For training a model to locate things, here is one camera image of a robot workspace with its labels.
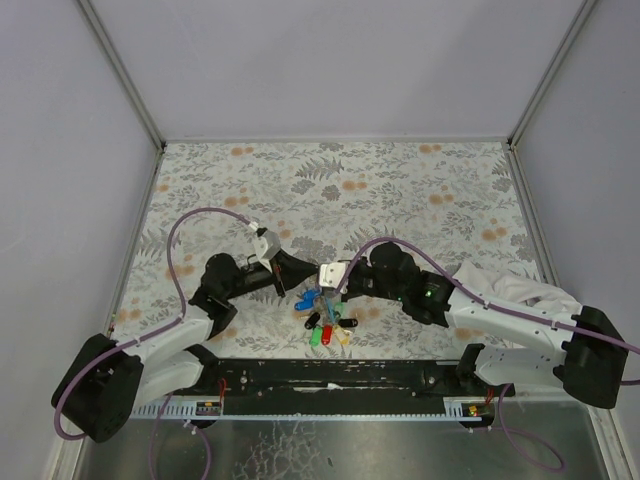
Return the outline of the bunch of coloured key tags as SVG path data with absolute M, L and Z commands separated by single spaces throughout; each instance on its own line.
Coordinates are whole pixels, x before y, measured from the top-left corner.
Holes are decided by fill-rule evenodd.
M 343 310 L 342 302 L 334 302 L 319 287 L 304 291 L 294 304 L 294 312 L 305 318 L 304 328 L 310 333 L 312 348 L 329 346 L 333 341 L 341 346 L 351 343 L 359 321 L 344 317 Z

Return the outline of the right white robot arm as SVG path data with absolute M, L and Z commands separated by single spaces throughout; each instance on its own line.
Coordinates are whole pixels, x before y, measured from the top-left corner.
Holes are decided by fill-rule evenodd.
M 471 288 L 438 264 L 426 271 L 417 247 L 392 237 L 366 243 L 346 266 L 337 291 L 400 302 L 415 321 L 443 328 L 478 329 L 517 344 L 504 353 L 476 347 L 472 371 L 489 385 L 545 385 L 587 405 L 615 407 L 627 358 L 625 342 L 607 315 L 584 306 L 577 313 L 502 300 Z

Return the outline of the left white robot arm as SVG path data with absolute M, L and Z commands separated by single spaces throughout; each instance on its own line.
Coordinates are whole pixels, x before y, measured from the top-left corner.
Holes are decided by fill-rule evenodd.
M 181 317 L 130 340 L 96 334 L 83 344 L 52 395 L 57 434 L 104 442 L 135 408 L 195 386 L 214 360 L 204 343 L 221 334 L 237 314 L 232 299 L 267 287 L 285 296 L 319 270 L 284 251 L 264 263 L 244 266 L 226 253 L 210 257 Z M 67 433 L 62 419 L 68 419 L 78 433 Z

